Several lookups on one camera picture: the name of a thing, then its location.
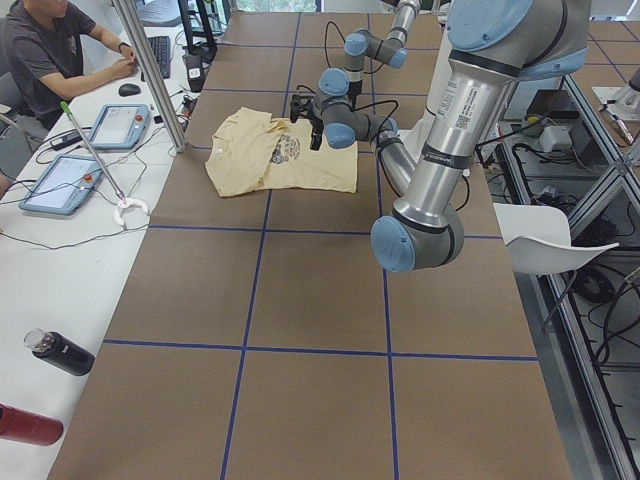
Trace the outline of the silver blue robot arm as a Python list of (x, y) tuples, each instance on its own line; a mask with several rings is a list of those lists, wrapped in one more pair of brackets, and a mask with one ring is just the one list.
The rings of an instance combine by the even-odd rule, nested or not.
[(366, 28), (360, 28), (349, 34), (344, 41), (345, 63), (343, 69), (349, 80), (347, 97), (352, 107), (356, 106), (357, 97), (362, 93), (364, 62), (366, 58), (375, 60), (381, 66), (393, 69), (403, 67), (407, 51), (409, 33), (419, 15), (421, 2), (418, 0), (387, 1), (395, 8), (393, 25), (382, 39)]
[(317, 93), (291, 105), (312, 124), (313, 149), (371, 143), (399, 196), (371, 229), (379, 264), (392, 272), (453, 261), (464, 229), (451, 198), (471, 165), (503, 89), (514, 82), (554, 78), (581, 68), (587, 53), (588, 1), (456, 1), (445, 28), (451, 74), (418, 157), (410, 155), (395, 122), (355, 108), (353, 83), (365, 58), (398, 68), (406, 59), (416, 1), (395, 3), (385, 39), (366, 30), (345, 45), (346, 64), (323, 72)]

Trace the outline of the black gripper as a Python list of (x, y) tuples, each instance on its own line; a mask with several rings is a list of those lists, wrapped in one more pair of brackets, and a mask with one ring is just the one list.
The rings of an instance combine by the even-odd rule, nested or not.
[(324, 122), (321, 118), (321, 112), (318, 110), (314, 102), (311, 102), (308, 105), (308, 120), (312, 126), (310, 148), (319, 149), (322, 145)]
[(358, 96), (362, 93), (363, 80), (355, 80), (349, 82), (348, 95), (353, 96), (350, 97), (351, 108), (357, 108)]

